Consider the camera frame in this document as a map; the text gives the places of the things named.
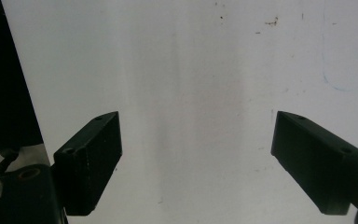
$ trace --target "stain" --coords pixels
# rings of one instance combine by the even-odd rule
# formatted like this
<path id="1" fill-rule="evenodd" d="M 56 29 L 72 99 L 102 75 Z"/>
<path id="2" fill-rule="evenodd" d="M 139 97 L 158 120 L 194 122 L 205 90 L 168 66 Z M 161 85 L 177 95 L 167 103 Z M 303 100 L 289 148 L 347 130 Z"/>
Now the stain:
<path id="1" fill-rule="evenodd" d="M 275 17 L 274 21 L 266 22 L 266 25 L 276 26 L 278 24 L 278 17 Z"/>

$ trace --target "white surface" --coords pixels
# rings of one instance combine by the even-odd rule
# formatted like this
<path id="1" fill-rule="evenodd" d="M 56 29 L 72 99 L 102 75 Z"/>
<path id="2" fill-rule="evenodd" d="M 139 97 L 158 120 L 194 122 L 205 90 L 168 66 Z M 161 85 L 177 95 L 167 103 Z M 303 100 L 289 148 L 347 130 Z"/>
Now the white surface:
<path id="1" fill-rule="evenodd" d="M 52 153 L 118 110 L 124 155 L 70 223 L 352 223 L 270 156 L 277 110 L 358 147 L 358 1 L 4 0 Z"/>

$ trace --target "screw hole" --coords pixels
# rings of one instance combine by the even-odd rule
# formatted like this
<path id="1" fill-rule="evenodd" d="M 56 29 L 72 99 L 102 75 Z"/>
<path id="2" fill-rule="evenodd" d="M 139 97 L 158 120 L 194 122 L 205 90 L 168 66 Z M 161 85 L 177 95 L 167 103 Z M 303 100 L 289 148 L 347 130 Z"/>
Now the screw hole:
<path id="1" fill-rule="evenodd" d="M 64 153 L 68 153 L 68 154 L 72 154 L 75 152 L 74 148 L 68 147 L 66 149 L 63 150 Z"/>
<path id="2" fill-rule="evenodd" d="M 28 180 L 31 178 L 34 178 L 35 176 L 40 174 L 40 170 L 37 168 L 29 169 L 26 171 L 23 171 L 19 174 L 19 180 Z"/>
<path id="3" fill-rule="evenodd" d="M 351 150 L 350 150 L 349 148 L 347 148 L 347 147 L 343 147 L 343 148 L 341 149 L 341 151 L 342 151 L 343 153 L 346 153 L 346 154 L 351 154 Z"/>

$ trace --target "white wall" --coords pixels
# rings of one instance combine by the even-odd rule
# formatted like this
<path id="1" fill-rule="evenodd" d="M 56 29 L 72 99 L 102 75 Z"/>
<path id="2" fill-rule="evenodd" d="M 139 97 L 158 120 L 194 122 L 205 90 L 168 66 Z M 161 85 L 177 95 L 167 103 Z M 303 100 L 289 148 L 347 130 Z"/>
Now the white wall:
<path id="1" fill-rule="evenodd" d="M 4 0 L 53 152 L 118 110 L 124 156 L 70 223 L 352 223 L 270 155 L 278 110 L 358 147 L 358 1 Z"/>

